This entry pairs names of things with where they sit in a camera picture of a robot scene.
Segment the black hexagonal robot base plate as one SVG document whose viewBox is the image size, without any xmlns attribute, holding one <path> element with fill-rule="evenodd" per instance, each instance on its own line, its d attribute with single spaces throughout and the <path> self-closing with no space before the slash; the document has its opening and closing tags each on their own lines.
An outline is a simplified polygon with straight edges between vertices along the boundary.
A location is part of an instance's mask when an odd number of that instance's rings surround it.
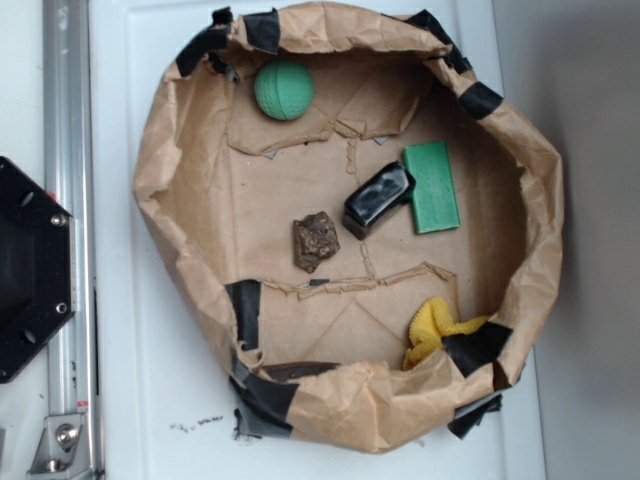
<svg viewBox="0 0 640 480">
<path fill-rule="evenodd" d="M 1 382 L 12 382 L 74 313 L 72 216 L 1 159 Z"/>
</svg>

